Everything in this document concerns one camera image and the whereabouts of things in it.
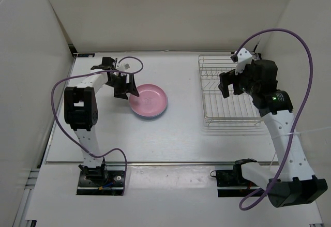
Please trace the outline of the pink plate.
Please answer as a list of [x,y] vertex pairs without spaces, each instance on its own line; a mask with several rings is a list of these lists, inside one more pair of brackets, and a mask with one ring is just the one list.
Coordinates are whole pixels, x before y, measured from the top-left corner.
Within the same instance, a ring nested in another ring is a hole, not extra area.
[[168,98],[163,89],[154,84],[137,87],[139,96],[131,95],[131,109],[141,117],[154,118],[162,114],[168,106]]

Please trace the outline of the blue plate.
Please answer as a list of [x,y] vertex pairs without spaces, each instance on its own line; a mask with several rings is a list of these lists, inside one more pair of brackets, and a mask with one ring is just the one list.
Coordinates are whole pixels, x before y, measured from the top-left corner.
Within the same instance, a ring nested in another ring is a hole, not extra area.
[[132,108],[132,111],[137,118],[143,121],[154,121],[163,116],[167,107],[167,97],[145,97]]

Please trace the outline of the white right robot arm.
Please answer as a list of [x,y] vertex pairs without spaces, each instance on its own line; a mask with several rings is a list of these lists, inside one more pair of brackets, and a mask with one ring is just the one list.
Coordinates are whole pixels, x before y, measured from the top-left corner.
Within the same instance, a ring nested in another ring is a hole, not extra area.
[[321,196],[328,185],[318,179],[309,165],[299,137],[294,135],[296,120],[287,92],[277,88],[278,68],[272,60],[258,60],[219,75],[223,98],[233,94],[248,94],[267,126],[280,162],[276,173],[263,168],[253,159],[237,160],[232,173],[240,186],[252,182],[258,193],[267,196],[274,207],[310,204]]

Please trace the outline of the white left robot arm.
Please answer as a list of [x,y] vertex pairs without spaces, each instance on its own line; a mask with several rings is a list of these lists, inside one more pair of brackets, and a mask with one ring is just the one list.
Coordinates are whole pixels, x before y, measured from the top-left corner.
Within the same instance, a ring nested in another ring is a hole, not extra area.
[[127,100],[128,94],[140,95],[134,75],[141,70],[128,72],[130,66],[120,64],[125,59],[140,61],[133,56],[120,60],[103,57],[100,65],[91,68],[91,75],[77,86],[66,87],[64,90],[64,120],[76,134],[76,143],[83,154],[83,164],[79,168],[86,179],[97,186],[106,184],[109,176],[95,132],[99,116],[96,93],[107,85],[114,89],[115,98]]

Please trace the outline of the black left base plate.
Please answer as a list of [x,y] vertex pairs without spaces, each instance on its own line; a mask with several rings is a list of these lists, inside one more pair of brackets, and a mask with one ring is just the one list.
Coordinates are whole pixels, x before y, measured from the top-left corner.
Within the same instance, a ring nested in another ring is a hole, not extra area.
[[122,196],[124,194],[124,172],[121,170],[107,171],[104,180],[91,180],[80,172],[76,195]]

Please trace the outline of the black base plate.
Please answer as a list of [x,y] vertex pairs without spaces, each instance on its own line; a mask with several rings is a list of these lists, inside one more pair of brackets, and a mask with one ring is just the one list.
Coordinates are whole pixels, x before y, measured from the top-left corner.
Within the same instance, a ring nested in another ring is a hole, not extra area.
[[122,196],[124,194],[124,172],[121,170],[107,171],[104,180],[91,180],[80,172],[76,195]]
[[232,170],[212,170],[209,175],[216,180],[219,198],[243,198],[258,189],[251,181],[238,181]]

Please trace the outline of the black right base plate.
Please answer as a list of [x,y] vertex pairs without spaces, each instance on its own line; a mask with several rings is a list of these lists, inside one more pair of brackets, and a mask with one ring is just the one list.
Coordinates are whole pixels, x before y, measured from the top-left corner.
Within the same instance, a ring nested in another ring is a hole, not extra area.
[[258,189],[251,181],[238,181],[232,170],[212,170],[209,175],[216,180],[219,198],[243,198]]

